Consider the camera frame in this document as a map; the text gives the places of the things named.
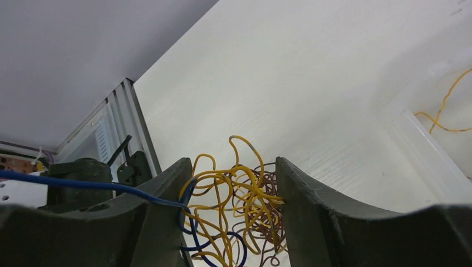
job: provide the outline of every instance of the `white cable tie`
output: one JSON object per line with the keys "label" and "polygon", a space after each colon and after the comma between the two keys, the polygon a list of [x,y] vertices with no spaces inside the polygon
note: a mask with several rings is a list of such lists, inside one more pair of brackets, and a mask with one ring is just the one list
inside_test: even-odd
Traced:
{"label": "white cable tie", "polygon": [[42,154],[43,154],[43,147],[40,146],[40,151],[38,153],[38,156],[33,161],[31,161],[31,164],[36,165],[36,162],[40,159]]}

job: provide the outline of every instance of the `tangled wire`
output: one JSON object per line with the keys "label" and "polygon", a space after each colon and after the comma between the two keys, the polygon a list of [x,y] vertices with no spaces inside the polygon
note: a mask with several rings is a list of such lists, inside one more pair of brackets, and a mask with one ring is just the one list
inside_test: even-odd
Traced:
{"label": "tangled wire", "polygon": [[[275,162],[272,163],[267,163],[264,164],[263,166],[267,167],[270,165],[275,165]],[[277,191],[277,180],[276,180],[276,173],[275,172],[270,172],[270,171],[264,171],[262,177],[261,177],[261,172],[258,171],[261,166],[257,166],[255,169],[252,170],[254,175],[257,177],[257,179],[262,179],[262,191],[264,191],[268,195],[272,196],[277,196],[278,191]],[[244,177],[245,175],[237,177],[237,181],[241,178]],[[250,182],[250,179],[246,179],[243,181],[243,184],[246,184]],[[236,197],[236,194],[238,191],[241,191],[241,188],[238,188],[234,190],[233,192],[233,197],[232,197],[232,204],[233,204],[233,216],[234,217],[242,217],[244,216],[244,212],[238,209],[238,204],[241,202],[240,199]],[[287,244],[281,245],[285,241],[285,231],[282,223],[282,214],[280,211],[280,207],[276,206],[268,206],[268,210],[272,214],[272,222],[269,222],[269,217],[267,214],[262,214],[258,219],[256,219],[255,223],[249,228],[249,235],[254,237],[255,239],[259,240],[264,240],[264,243],[262,245],[262,250],[260,251],[260,263],[259,267],[263,267],[268,260],[270,260],[271,266],[280,266],[280,260],[277,258],[277,255],[279,253],[287,251]],[[255,218],[256,214],[255,213],[250,213],[249,214],[249,219],[253,220]],[[276,232],[276,238],[273,238],[272,232],[271,232],[271,227],[270,225],[274,225],[275,227],[275,232]],[[245,229],[245,223],[244,221],[238,222],[233,225],[232,230],[235,233],[241,233]],[[271,248],[267,248],[267,244],[272,244]],[[237,254],[237,260],[239,260],[240,257],[240,248],[238,245],[238,254]]]}
{"label": "tangled wire", "polygon": [[[232,139],[239,139],[245,142],[258,158],[260,166],[251,170],[239,164],[239,153]],[[216,161],[212,156],[200,154],[194,162],[193,178],[184,185],[180,192],[179,198],[181,199],[183,196],[185,198],[186,192],[190,192],[190,196],[198,197],[214,189],[217,198],[216,205],[189,205],[188,208],[193,209],[193,212],[183,211],[183,214],[190,220],[190,222],[185,222],[185,224],[191,227],[191,230],[183,229],[183,232],[193,236],[196,247],[182,249],[186,251],[198,251],[192,255],[192,258],[202,259],[210,266],[216,266],[209,259],[209,257],[212,257],[224,267],[233,267],[234,265],[242,267],[247,258],[247,250],[253,254],[261,255],[260,266],[263,266],[269,259],[273,266],[278,266],[280,261],[276,256],[286,249],[286,245],[282,245],[285,234],[280,212],[280,205],[283,204],[283,199],[277,196],[275,173],[264,170],[265,166],[273,165],[274,163],[264,164],[254,146],[240,136],[231,136],[229,143],[235,152],[236,163],[234,167],[228,170],[217,170]],[[201,157],[211,159],[213,169],[195,174],[197,162]],[[244,182],[239,182],[243,177],[247,179]],[[223,191],[219,188],[220,185],[227,186],[228,194],[226,198],[220,196]],[[230,201],[233,207],[225,208]],[[211,210],[218,212],[218,224],[205,220],[199,215],[199,211]],[[229,231],[226,211],[232,211],[234,217],[244,217],[244,221],[232,226],[233,231]],[[217,234],[211,234],[210,229],[216,231]],[[203,245],[199,245],[197,239],[198,235],[208,239],[208,241]],[[262,250],[257,244],[257,240],[261,239],[264,240]],[[220,246],[216,241],[223,243],[223,252],[221,252]],[[233,257],[233,246],[236,243],[238,256],[235,260]],[[268,243],[272,244],[270,249],[266,249]],[[208,250],[203,251],[203,249],[208,246],[212,246],[215,252]],[[243,248],[241,261],[239,260],[241,255],[240,246]],[[265,254],[271,251],[274,252],[274,255],[264,258]]]}

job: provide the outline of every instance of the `white wall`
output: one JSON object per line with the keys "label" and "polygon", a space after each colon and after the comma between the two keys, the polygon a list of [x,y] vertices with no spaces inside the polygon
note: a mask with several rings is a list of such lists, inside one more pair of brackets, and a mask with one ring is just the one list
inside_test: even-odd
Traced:
{"label": "white wall", "polygon": [[[409,164],[403,159],[365,170],[390,150],[375,155],[359,144],[363,162],[349,151],[359,136],[369,142],[361,118],[471,46],[471,3],[220,1],[135,84],[162,167],[201,152],[229,167],[227,139],[237,134],[267,162],[284,156],[369,204],[408,211],[434,202],[421,182],[395,182],[411,175],[398,172]],[[346,140],[353,146],[339,147]],[[372,140],[378,145],[380,137]],[[242,157],[257,163],[247,149]],[[354,172],[336,173],[346,165]]]}

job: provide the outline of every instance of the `gray plastic part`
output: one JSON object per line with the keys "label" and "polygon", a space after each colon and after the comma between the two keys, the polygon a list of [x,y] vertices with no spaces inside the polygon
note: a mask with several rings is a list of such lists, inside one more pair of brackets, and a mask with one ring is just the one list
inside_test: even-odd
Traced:
{"label": "gray plastic part", "polygon": [[[137,188],[178,201],[190,177],[181,159]],[[130,194],[64,214],[1,206],[0,266],[179,266],[177,212]]]}

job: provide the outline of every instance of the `blue wire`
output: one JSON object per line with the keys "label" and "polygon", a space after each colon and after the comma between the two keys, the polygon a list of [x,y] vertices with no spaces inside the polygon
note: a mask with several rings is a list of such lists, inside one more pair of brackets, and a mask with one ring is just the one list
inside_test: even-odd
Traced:
{"label": "blue wire", "polygon": [[[34,175],[27,175],[27,174],[20,174],[17,172],[13,171],[0,171],[0,177],[10,179],[10,180],[15,180],[15,181],[23,181],[23,182],[32,182],[34,184],[43,184],[43,185],[52,185],[52,186],[59,186],[59,187],[71,187],[71,188],[77,188],[77,189],[95,189],[95,190],[112,190],[112,191],[118,191],[118,192],[123,192],[123,193],[128,193],[132,194],[135,196],[138,196],[142,199],[145,199],[149,202],[153,202],[156,204],[160,205],[165,205],[165,206],[172,206],[172,207],[178,207],[180,209],[184,209],[188,213],[190,213],[190,209],[184,204],[185,201],[190,201],[190,198],[193,194],[193,191],[195,189],[195,181],[192,181],[190,185],[185,189],[184,195],[180,199],[179,202],[173,202],[169,200],[164,200],[160,199],[158,197],[152,196],[144,191],[138,190],[134,187],[131,186],[126,186],[126,185],[119,185],[119,184],[112,184],[112,183],[106,183],[106,182],[84,182],[84,181],[75,181],[75,180],[65,180],[65,179],[57,179],[57,178],[51,178],[51,177],[45,177],[45,176],[34,176]],[[198,222],[194,224],[193,219],[190,219],[190,228],[191,231],[185,229],[183,224],[180,223],[180,218],[181,218],[181,210],[178,212],[178,225],[181,228],[181,230],[186,233],[186,234],[192,234],[196,247],[194,248],[185,248],[181,246],[181,249],[184,251],[200,251],[202,248],[206,248],[209,245],[209,241],[203,245],[200,245],[198,242],[198,237],[196,235],[196,229],[198,227]],[[247,258],[247,247],[243,242],[243,238],[234,232],[228,232],[228,235],[233,235],[237,239],[239,239],[242,244],[243,244],[243,258],[241,263],[238,265],[238,267],[243,267],[246,258]],[[218,267],[217,265],[213,264],[206,256],[202,255],[201,258],[211,267]]]}
{"label": "blue wire", "polygon": [[10,180],[32,182],[35,184],[52,185],[52,186],[60,186],[60,187],[71,187],[71,188],[78,188],[78,189],[95,189],[95,190],[113,190],[113,191],[132,194],[142,199],[145,199],[147,201],[156,203],[156,204],[179,207],[181,209],[185,209],[187,212],[190,212],[190,209],[185,204],[160,199],[144,191],[141,191],[134,187],[126,186],[126,185],[118,185],[118,184],[112,184],[112,183],[107,183],[107,182],[83,182],[83,181],[75,181],[75,180],[65,180],[65,179],[57,179],[57,178],[51,178],[51,177],[45,177],[45,176],[20,174],[13,171],[0,171],[0,177],[7,178]]}
{"label": "blue wire", "polygon": [[[184,194],[182,195],[182,198],[180,199],[180,203],[184,203],[186,201],[190,201],[190,198],[193,194],[193,191],[195,190],[195,184],[196,184],[196,180],[192,181],[188,187],[185,189],[184,191]],[[185,229],[184,225],[180,223],[180,216],[181,216],[181,211],[178,212],[178,225],[179,227],[182,229],[182,231],[186,234],[191,234],[193,239],[194,239],[194,242],[196,244],[195,247],[184,247],[184,246],[180,246],[180,249],[182,251],[199,251],[201,252],[202,249],[206,248],[207,246],[209,246],[211,244],[210,241],[207,241],[205,244],[203,245],[200,245],[200,242],[198,241],[198,237],[196,235],[196,229],[198,228],[198,222],[195,222],[195,225],[194,225],[194,221],[192,218],[189,218],[190,220],[190,228],[191,228],[191,231]],[[247,259],[247,255],[248,255],[248,248],[246,246],[246,244],[244,243],[244,240],[243,238],[238,234],[238,233],[235,233],[235,232],[231,232],[229,231],[227,233],[228,235],[232,235],[232,236],[235,236],[237,239],[239,239],[239,241],[241,242],[241,244],[243,245],[243,258],[241,259],[241,263],[238,265],[238,267],[243,267],[245,262],[246,262],[246,259]],[[217,236],[214,236],[213,239],[217,239],[217,238],[220,238],[220,235],[217,235]],[[212,263],[208,257],[206,257],[205,255],[202,255],[201,258],[211,267],[218,267],[217,265],[215,265],[214,263]]]}

